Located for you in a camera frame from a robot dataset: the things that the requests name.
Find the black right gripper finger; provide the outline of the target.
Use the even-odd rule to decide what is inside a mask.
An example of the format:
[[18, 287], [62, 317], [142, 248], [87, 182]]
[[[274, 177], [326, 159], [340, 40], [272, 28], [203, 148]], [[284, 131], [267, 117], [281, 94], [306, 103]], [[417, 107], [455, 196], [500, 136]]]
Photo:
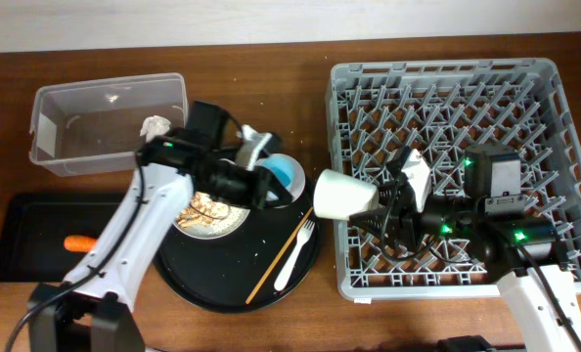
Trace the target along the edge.
[[389, 237], [390, 211], [386, 207], [353, 214], [349, 222], [380, 240]]
[[404, 186], [408, 183], [408, 172], [412, 166], [412, 156], [412, 149], [410, 147], [402, 147], [396, 150], [395, 154], [385, 165], [389, 174], [388, 185]]

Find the cream plastic cup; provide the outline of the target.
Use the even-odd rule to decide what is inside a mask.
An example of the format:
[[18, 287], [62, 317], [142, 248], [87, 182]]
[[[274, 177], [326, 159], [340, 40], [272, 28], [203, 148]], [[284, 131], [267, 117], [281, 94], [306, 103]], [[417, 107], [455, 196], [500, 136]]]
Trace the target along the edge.
[[323, 219], [348, 220], [351, 215], [371, 209], [377, 200], [377, 186], [326, 169], [315, 186], [314, 212]]

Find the white tissue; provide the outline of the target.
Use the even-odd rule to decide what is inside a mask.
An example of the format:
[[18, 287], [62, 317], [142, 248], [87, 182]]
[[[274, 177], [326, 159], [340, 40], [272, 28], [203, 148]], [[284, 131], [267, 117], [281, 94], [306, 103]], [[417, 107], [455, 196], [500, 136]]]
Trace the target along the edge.
[[171, 122], [162, 116], [153, 115], [143, 121], [140, 135], [150, 142], [154, 137], [167, 133], [171, 128]]

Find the orange carrot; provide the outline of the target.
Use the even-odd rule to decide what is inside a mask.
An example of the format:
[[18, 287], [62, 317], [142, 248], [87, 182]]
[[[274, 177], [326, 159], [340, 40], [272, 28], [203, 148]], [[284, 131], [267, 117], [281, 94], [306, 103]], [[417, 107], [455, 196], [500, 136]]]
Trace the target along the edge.
[[87, 236], [71, 235], [65, 238], [64, 248], [70, 252], [87, 253], [93, 249], [97, 240]]

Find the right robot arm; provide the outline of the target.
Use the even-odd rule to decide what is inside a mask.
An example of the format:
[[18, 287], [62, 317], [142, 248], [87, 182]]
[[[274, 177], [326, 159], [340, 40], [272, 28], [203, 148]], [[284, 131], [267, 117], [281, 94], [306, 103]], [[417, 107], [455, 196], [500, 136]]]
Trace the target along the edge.
[[484, 264], [527, 350], [581, 351], [568, 248], [552, 221], [527, 215], [518, 153], [501, 144], [469, 146], [463, 165], [464, 196], [434, 196], [421, 173], [425, 160], [403, 148], [386, 166], [392, 179], [379, 186], [378, 203], [351, 215], [350, 224], [377, 238], [390, 261], [398, 245], [413, 256], [430, 251], [426, 236], [468, 241], [470, 258]]

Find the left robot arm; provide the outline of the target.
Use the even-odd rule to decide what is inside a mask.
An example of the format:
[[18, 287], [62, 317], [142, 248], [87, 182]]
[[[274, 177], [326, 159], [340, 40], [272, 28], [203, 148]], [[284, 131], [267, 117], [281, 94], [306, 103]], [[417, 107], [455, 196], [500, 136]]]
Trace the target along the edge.
[[174, 128], [135, 154], [137, 168], [123, 201], [93, 248], [59, 286], [40, 284], [26, 315], [33, 351], [145, 351], [132, 312], [147, 269], [178, 213], [197, 192], [235, 207], [261, 210], [292, 197], [260, 154], [276, 150], [273, 133], [249, 126], [236, 159], [220, 159], [213, 139]]

